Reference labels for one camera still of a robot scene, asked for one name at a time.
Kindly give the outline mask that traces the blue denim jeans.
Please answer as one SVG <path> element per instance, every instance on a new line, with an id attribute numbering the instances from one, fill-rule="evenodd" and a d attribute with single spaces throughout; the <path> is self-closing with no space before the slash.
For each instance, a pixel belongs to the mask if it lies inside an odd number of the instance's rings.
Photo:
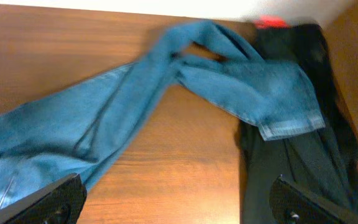
<path id="1" fill-rule="evenodd" d="M 211 21 L 180 24 L 142 58 L 0 115 L 0 209 L 77 173 L 92 188 L 181 84 L 256 126 L 264 140 L 324 127 L 313 84 Z"/>

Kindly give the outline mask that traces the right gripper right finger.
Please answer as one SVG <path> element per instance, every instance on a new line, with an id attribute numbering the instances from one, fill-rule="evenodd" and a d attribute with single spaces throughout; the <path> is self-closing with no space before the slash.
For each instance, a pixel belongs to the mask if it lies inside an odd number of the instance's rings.
<path id="1" fill-rule="evenodd" d="M 283 177 L 273 182 L 269 205 L 280 224 L 358 224 L 358 215 Z"/>

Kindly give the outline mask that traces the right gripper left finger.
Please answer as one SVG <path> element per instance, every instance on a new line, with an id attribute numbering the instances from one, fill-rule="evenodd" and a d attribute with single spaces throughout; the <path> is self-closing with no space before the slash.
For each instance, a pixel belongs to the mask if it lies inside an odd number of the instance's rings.
<path id="1" fill-rule="evenodd" d="M 80 175 L 69 174 L 0 210 L 0 224 L 76 223 L 86 198 Z"/>

